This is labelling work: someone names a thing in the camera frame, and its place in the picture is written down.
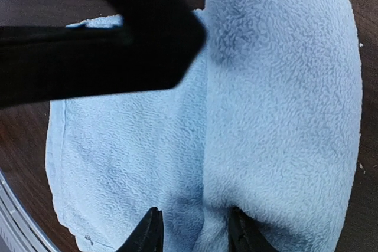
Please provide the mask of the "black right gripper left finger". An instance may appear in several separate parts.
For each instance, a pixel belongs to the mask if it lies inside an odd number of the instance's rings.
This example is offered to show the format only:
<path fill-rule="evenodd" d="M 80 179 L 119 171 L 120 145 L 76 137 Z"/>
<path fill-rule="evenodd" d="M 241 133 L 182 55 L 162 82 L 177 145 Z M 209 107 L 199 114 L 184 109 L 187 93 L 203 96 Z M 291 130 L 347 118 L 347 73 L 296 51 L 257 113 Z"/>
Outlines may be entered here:
<path fill-rule="evenodd" d="M 163 252 L 162 211 L 151 207 L 117 252 Z"/>

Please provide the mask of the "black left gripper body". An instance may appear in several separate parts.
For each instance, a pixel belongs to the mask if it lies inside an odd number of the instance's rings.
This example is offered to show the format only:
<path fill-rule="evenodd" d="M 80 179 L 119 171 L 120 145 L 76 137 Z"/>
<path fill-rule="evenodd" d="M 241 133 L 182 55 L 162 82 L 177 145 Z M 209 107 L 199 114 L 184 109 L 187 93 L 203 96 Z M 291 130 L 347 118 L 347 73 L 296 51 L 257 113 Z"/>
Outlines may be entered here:
<path fill-rule="evenodd" d="M 174 88 L 206 41 L 185 0 L 106 0 L 111 28 L 1 27 L 1 107 Z"/>

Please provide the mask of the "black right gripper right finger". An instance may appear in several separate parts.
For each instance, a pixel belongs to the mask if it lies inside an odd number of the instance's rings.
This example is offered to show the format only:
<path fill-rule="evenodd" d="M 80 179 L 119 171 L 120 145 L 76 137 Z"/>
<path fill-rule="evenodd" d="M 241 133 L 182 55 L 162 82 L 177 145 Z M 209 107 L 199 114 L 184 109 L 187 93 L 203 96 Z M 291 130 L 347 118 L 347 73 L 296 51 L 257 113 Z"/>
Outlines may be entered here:
<path fill-rule="evenodd" d="M 230 211 L 229 251 L 278 252 L 259 231 L 256 222 L 237 207 Z"/>

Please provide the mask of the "light blue towel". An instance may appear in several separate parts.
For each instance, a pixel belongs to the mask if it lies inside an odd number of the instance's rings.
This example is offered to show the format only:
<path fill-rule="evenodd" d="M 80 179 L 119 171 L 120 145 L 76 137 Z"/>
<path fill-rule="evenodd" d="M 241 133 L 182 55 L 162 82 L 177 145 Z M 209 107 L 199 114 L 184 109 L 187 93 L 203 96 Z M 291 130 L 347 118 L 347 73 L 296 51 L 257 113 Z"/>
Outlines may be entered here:
<path fill-rule="evenodd" d="M 81 251 L 151 207 L 165 251 L 226 251 L 232 207 L 279 251 L 334 251 L 360 141 L 349 0 L 205 0 L 206 46 L 174 89 L 53 101 L 45 166 Z"/>

